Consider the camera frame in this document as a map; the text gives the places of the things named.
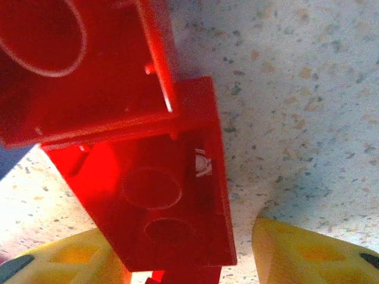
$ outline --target red plastic piece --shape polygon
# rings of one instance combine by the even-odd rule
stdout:
[[[220,274],[221,267],[158,271],[145,284],[218,284]]]
[[[43,147],[129,271],[236,263],[212,81],[176,90],[180,117],[104,143]]]
[[[236,264],[212,80],[176,82],[164,0],[0,1],[0,47],[0,142],[42,143],[129,271]]]
[[[165,1],[1,1],[0,47],[7,147],[104,141],[180,114]]]

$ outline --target yellow triangular piece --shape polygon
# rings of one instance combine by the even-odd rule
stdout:
[[[130,283],[114,250],[96,228],[26,251],[34,260],[5,284]]]
[[[259,217],[252,245],[260,284],[379,283],[378,253],[312,231]]]

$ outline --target speckled surface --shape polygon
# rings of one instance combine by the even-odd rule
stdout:
[[[379,3],[169,3],[183,77],[217,92],[239,261],[221,283],[258,283],[259,213],[379,251]],[[0,182],[0,212],[7,256],[93,227],[38,149]]]

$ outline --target red plastic block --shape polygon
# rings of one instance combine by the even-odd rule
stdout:
[[[0,141],[80,142],[180,114],[163,0],[0,1]]]
[[[43,147],[129,271],[236,263],[211,79],[176,91],[175,119]]]
[[[145,284],[218,284],[221,267],[206,267],[153,272]]]

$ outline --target plastic toy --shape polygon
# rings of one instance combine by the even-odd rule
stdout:
[[[165,1],[2,1],[0,47],[2,143],[41,143],[129,271],[236,264],[212,80],[177,80]]]
[[[128,272],[98,229],[29,250],[0,266],[4,284],[128,284]]]
[[[258,218],[252,236],[261,284],[379,283],[379,254],[278,221]]]

